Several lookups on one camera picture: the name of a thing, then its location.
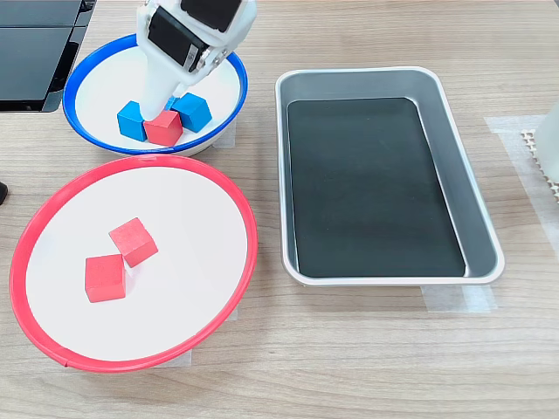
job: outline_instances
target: wood grain surface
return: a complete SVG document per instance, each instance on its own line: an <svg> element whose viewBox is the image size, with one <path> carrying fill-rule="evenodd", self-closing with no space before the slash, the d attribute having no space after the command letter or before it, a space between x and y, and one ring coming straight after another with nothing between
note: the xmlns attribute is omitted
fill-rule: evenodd
<svg viewBox="0 0 559 419"><path fill-rule="evenodd" d="M139 2L99 2L80 58L135 30ZM559 264L486 116L546 113L559 98L552 1L259 3L238 48L250 92L237 146L197 156L245 192L259 264L192 366L100 375L36 349L10 306L10 260L45 200L117 158L56 113L0 114L0 417L559 417ZM304 288L280 262L275 80L317 67L421 65L442 80L507 257L488 314L428 313L419 288Z"/></svg>

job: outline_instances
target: red rim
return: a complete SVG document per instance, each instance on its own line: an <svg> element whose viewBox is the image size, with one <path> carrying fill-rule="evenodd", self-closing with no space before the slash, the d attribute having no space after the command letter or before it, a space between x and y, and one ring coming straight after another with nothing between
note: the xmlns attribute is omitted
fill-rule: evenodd
<svg viewBox="0 0 559 419"><path fill-rule="evenodd" d="M25 280L27 266L29 264L33 248L35 247L35 243L37 242L40 234L43 232L43 229L51 221L54 215L81 190L107 176L133 168L146 168L153 166L181 168L198 173L220 186L237 204L241 216L243 217L243 221L245 222L247 237L246 262L242 277L238 283L237 289L221 312L206 327L204 327L204 329L176 347L172 347L171 349L159 354L131 361L101 361L76 354L75 352L62 347L48 334L46 334L31 313L29 301L27 300ZM256 267L257 254L258 232L256 229L256 219L252 213L251 206L237 185L235 185L235 183L233 183L233 181L226 175L208 166L207 164L187 157L174 155L141 155L128 157L126 159L104 164L71 181L64 188L54 194L54 196L50 198L30 220L24 230L24 233L19 239L19 242L17 243L14 257L11 262L11 306L16 315L17 322L31 342L63 366L74 367L95 373L122 373L135 371L138 369L153 367L154 365L172 360L178 355L184 354L205 340L219 326L221 326L243 297L246 288L248 288L254 268Z"/></svg>

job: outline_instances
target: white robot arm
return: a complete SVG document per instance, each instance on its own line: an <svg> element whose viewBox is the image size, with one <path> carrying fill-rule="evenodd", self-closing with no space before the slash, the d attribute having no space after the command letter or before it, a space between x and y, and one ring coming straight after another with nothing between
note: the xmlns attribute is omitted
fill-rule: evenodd
<svg viewBox="0 0 559 419"><path fill-rule="evenodd" d="M141 115L153 120L169 98L206 77L243 42L256 0L146 0L136 39L148 58Z"/></svg>

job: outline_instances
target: tray rim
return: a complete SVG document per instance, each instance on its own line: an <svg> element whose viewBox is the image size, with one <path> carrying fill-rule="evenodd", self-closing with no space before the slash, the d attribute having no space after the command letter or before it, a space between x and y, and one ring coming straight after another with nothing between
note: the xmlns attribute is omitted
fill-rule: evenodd
<svg viewBox="0 0 559 419"><path fill-rule="evenodd" d="M284 178L283 168L285 167L286 159L283 151L284 138L283 133L283 113L281 105L281 87L290 78L301 74L328 74L328 73L355 73L355 72L394 72L394 71L408 71L408 72L421 72L426 76L433 79L437 85L438 94L443 101L445 107L445 114L448 118L452 133L456 139L460 158L464 162L467 180L472 187L475 201L480 209L481 216L487 228L487 233L491 238L491 243L495 251L496 263L493 269L486 275L481 277L343 277L343 278L311 278L301 274L289 259L289 240L287 238L287 208L286 208L286 179ZM286 72L279 77L275 84L276 95L276 118L278 130L278 183L279 183L279 216L280 216L280 229L281 229L281 260L287 273L296 281L303 285L310 286L421 286L421 285L487 285L498 279L505 271L505 255L500 246L499 238L491 221L489 211L480 187L475 179L472 165L467 157L464 144L459 135L456 122L452 116L452 111L448 100L445 95L445 90L438 76L421 66L393 66L393 67L378 67L378 68L354 68L354 69L309 69L309 70L294 70Z"/></svg>

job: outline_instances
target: tape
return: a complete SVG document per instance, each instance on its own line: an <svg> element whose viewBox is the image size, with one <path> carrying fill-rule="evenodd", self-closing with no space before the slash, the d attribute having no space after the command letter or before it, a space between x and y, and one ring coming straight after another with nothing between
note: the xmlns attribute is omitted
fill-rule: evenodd
<svg viewBox="0 0 559 419"><path fill-rule="evenodd" d="M238 309L236 308L227 318L226 321L235 321L238 319ZM186 352L181 356L177 356L171 361L164 362L163 364L156 365L154 368L174 368L174 367L189 367L192 365L192 351Z"/></svg>
<svg viewBox="0 0 559 419"><path fill-rule="evenodd" d="M522 186L534 207L553 250L559 258L559 205L554 183L548 183L534 159L534 145L527 134L536 130L545 115L486 118L492 133L499 135L508 156L521 179Z"/></svg>
<svg viewBox="0 0 559 419"><path fill-rule="evenodd" d="M237 120L233 120L231 124L224 129L221 137L213 143L215 148L233 148L235 147L235 137L237 136Z"/></svg>
<svg viewBox="0 0 559 419"><path fill-rule="evenodd" d="M490 313L497 303L490 285L426 285L425 307L434 313Z"/></svg>

